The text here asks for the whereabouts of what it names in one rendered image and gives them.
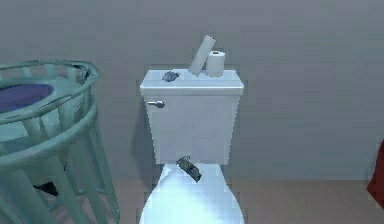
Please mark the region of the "short white toilet paper roll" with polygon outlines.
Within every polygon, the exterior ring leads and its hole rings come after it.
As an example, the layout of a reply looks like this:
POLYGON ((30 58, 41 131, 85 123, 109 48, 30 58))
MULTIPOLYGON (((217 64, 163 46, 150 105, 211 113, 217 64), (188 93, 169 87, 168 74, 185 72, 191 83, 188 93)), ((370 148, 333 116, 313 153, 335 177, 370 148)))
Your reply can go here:
POLYGON ((206 62, 206 74, 211 77, 223 75, 225 63, 225 53, 220 51, 211 51, 206 62))

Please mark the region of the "red cloth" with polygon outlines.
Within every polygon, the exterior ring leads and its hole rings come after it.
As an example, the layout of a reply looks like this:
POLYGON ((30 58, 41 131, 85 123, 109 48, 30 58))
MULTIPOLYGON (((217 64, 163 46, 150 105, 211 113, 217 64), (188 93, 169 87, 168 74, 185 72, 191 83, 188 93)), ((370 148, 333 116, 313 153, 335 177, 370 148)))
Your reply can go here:
POLYGON ((367 192, 384 210, 384 139, 378 149, 375 169, 367 185, 367 192))

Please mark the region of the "blue-grey crumpled cloth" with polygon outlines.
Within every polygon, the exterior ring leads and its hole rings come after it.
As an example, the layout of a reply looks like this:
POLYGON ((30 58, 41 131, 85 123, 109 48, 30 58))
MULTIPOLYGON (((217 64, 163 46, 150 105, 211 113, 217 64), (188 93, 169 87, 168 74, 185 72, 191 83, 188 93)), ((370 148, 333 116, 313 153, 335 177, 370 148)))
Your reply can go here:
POLYGON ((162 80, 166 82, 172 82, 176 80, 179 76, 180 74, 177 72, 168 71, 163 75, 162 80))

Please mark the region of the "tall white paper roll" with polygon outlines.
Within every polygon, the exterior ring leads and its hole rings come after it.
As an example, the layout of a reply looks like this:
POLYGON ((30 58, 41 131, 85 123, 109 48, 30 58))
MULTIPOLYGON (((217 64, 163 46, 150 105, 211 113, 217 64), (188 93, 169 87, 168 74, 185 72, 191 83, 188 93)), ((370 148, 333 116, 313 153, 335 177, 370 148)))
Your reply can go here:
POLYGON ((213 49, 214 45, 216 43, 216 40, 209 36, 206 35, 201 42, 189 68, 188 71, 192 73, 195 76, 198 76, 202 67, 204 66, 210 51, 213 49))

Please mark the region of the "teal round slatted bin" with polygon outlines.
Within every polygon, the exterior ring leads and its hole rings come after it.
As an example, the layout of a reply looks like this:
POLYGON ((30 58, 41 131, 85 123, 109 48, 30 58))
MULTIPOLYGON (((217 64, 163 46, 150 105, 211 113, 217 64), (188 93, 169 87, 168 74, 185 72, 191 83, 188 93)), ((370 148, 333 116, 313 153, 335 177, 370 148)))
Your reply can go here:
POLYGON ((103 148, 90 62, 34 60, 0 65, 0 224, 119 224, 103 148))

